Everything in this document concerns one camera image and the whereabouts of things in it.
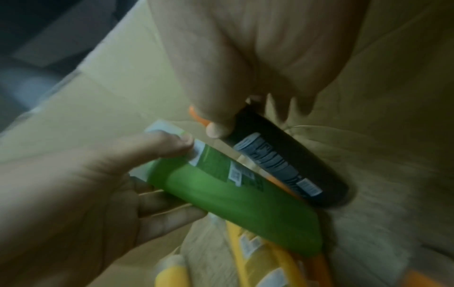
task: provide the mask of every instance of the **hand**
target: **hand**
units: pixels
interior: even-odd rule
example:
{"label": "hand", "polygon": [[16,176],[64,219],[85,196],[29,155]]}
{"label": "hand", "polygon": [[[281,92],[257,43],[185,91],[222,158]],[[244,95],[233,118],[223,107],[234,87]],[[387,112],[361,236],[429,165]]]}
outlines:
{"label": "hand", "polygon": [[148,0],[172,66],[207,134],[272,94],[285,121],[296,97],[308,112],[350,56],[367,0]]}
{"label": "hand", "polygon": [[127,174],[188,152],[154,132],[0,165],[0,286],[85,286],[138,244],[205,212]]}

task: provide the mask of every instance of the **green bottle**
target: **green bottle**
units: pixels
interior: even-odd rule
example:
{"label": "green bottle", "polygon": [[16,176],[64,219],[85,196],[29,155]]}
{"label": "green bottle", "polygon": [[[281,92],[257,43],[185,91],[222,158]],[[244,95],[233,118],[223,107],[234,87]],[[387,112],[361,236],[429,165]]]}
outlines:
{"label": "green bottle", "polygon": [[[157,121],[146,132],[184,131]],[[162,158],[131,172],[186,202],[303,256],[318,254],[317,215],[275,184],[202,141],[183,157]]]}

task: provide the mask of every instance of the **cardboard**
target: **cardboard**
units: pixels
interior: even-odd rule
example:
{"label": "cardboard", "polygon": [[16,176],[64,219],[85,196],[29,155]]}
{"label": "cardboard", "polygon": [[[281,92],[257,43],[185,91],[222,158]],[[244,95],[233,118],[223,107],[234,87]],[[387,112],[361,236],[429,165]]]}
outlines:
{"label": "cardboard", "polygon": [[[454,251],[452,15],[450,0],[372,1],[341,74],[310,115],[292,108],[287,131],[357,193],[348,206],[322,214],[339,286],[394,284],[421,242]],[[158,118],[237,156],[189,117],[144,0],[52,93],[1,138],[1,161],[141,132]],[[267,116],[274,118],[272,107]],[[127,254],[94,285],[147,286],[147,270],[186,232]]]}

